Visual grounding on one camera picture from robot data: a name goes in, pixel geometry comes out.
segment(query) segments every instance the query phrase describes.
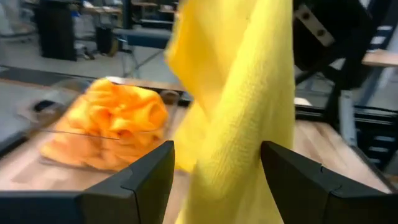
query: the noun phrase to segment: lab floor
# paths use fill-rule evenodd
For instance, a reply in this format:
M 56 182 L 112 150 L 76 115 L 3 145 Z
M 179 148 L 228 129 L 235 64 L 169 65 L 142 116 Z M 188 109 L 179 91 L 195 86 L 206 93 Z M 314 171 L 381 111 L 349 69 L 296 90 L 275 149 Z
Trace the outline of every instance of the lab floor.
M 93 49 L 93 43 L 85 43 L 87 47 Z M 156 53 L 158 49 L 147 47 L 137 47 L 136 57 L 139 62 Z M 121 76 L 123 68 L 121 57 L 124 53 L 118 53 L 115 57 L 105 57 L 96 55 L 95 60 L 85 60 L 79 58 L 77 62 L 66 60 L 55 60 L 43 58 L 39 53 L 39 46 L 34 39 L 32 42 L 1 42 L 0 41 L 0 66 L 11 66 L 17 68 L 29 68 L 46 72 L 65 73 L 70 75 L 82 75 L 87 77 Z M 167 67 L 162 54 L 156 56 L 149 63 L 140 68 L 141 78 L 157 82 L 178 83 L 178 78 Z M 378 90 L 373 96 L 368 106 L 376 106 L 390 110 L 398 110 L 396 96 L 398 94 L 398 77 L 392 77 L 391 82 L 383 89 Z M 306 98 L 314 106 L 323 106 L 326 102 L 324 93 L 329 93 L 331 86 L 324 80 L 315 80 L 312 90 L 318 93 L 303 91 L 306 83 L 297 87 L 296 95 Z M 362 90 L 354 91 L 354 98 L 358 99 Z

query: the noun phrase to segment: orange towel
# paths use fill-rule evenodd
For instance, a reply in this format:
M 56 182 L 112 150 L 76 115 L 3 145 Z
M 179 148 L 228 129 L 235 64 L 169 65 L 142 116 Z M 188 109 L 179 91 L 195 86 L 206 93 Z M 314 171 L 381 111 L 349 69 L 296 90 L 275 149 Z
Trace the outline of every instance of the orange towel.
M 72 166 L 121 170 L 160 143 L 167 118 L 156 92 L 99 79 L 71 105 L 40 152 Z

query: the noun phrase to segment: yellow towel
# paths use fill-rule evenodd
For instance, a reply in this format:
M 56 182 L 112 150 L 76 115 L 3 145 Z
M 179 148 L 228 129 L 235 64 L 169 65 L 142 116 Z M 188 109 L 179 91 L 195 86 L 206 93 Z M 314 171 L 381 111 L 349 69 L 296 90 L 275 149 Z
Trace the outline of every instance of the yellow towel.
M 177 223 L 281 223 L 259 148 L 292 148 L 292 1 L 187 0 L 167 61 L 195 99 L 175 135 L 192 173 Z
M 71 105 L 40 152 L 72 166 L 121 170 L 160 144 L 167 117 L 156 92 L 99 79 Z

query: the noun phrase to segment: microfiber cloth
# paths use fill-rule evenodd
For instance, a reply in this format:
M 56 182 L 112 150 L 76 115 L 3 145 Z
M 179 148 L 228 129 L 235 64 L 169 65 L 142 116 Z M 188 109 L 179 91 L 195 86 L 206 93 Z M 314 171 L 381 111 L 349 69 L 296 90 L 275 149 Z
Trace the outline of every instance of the microfiber cloth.
M 195 99 L 174 137 L 192 177 L 177 223 L 282 223 L 260 145 L 293 144 L 292 1 L 187 0 L 166 54 Z
M 71 105 L 40 152 L 72 166 L 118 171 L 157 146 L 167 118 L 156 92 L 102 78 Z

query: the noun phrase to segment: workbench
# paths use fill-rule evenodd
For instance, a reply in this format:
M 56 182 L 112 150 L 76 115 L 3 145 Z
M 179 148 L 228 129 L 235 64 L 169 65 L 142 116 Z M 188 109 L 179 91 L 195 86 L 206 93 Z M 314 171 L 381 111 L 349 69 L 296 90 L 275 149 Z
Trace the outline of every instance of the workbench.
M 183 90 L 179 85 L 144 80 L 129 80 L 129 83 L 150 88 Z M 23 82 L 13 82 L 13 85 L 46 88 Z M 300 98 L 296 98 L 294 103 L 309 105 L 307 100 Z M 183 106 L 176 109 L 170 123 L 170 133 L 174 133 L 178 128 L 186 111 L 187 108 Z M 358 155 L 360 151 L 354 151 L 348 147 L 329 125 L 297 121 L 294 132 L 293 150 L 295 152 L 311 158 L 341 175 L 382 192 L 391 193 L 388 186 Z M 36 134 L 0 160 L 0 190 L 83 190 L 111 176 L 106 172 L 49 166 L 41 163 L 37 146 L 40 145 L 40 142 L 47 140 L 49 135 L 49 133 Z M 188 186 L 189 175 L 182 171 L 176 171 L 164 223 L 174 223 Z

